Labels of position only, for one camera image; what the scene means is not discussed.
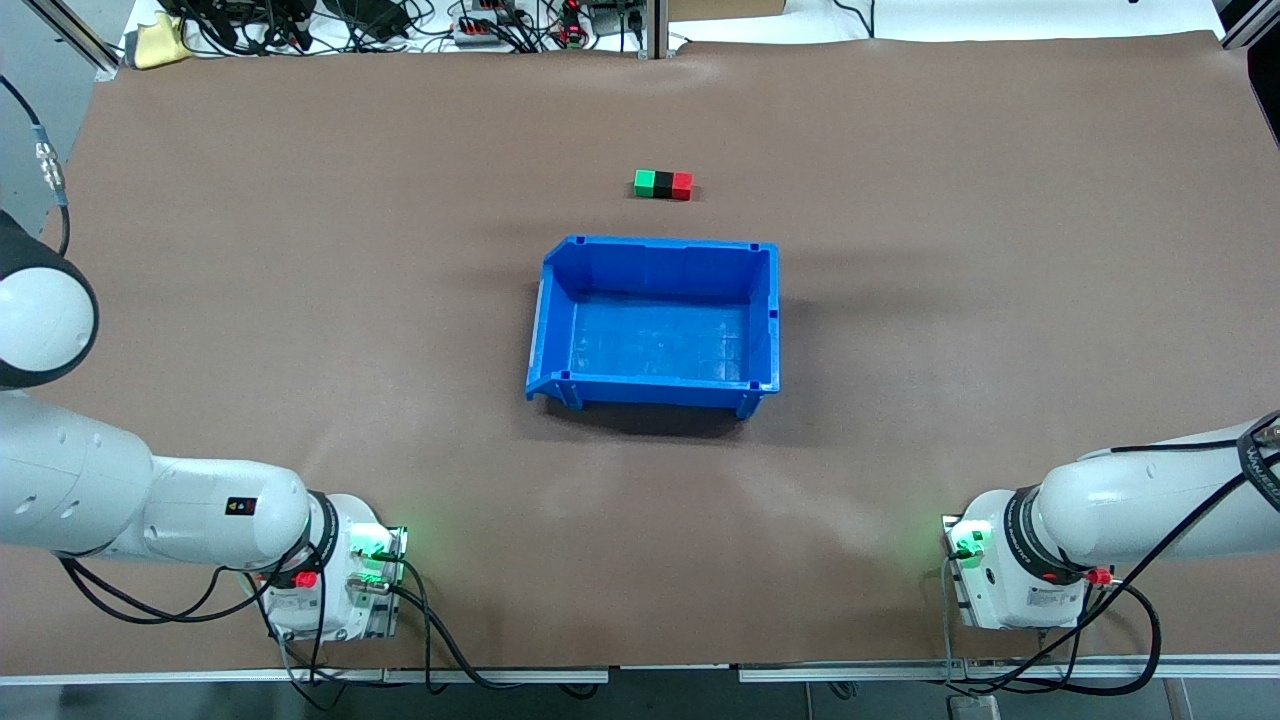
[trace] white sticker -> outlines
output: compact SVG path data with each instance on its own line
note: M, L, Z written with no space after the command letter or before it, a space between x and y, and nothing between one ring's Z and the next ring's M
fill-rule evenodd
M1032 607L1061 607L1069 602L1075 602L1079 597L1070 588L1030 588L1027 591L1027 605Z

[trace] blue plastic bin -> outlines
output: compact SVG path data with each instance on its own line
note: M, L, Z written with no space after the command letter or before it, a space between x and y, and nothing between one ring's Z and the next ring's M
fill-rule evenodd
M778 392L778 249L570 236L543 260L525 397L732 409Z

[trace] red emergency button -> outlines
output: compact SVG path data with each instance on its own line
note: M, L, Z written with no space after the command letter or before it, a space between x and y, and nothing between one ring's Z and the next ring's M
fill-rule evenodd
M1084 574L1084 579L1089 580L1094 585L1110 585L1111 584L1111 570L1106 568L1094 568Z

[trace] black label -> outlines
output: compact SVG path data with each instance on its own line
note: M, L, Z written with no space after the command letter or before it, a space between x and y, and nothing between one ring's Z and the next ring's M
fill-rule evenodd
M252 515L257 510L256 497L228 497L224 515Z

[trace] green cube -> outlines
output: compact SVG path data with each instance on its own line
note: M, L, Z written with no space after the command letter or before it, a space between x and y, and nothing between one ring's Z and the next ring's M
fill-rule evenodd
M653 186L658 177L657 170L636 170L635 191L636 197L653 197Z

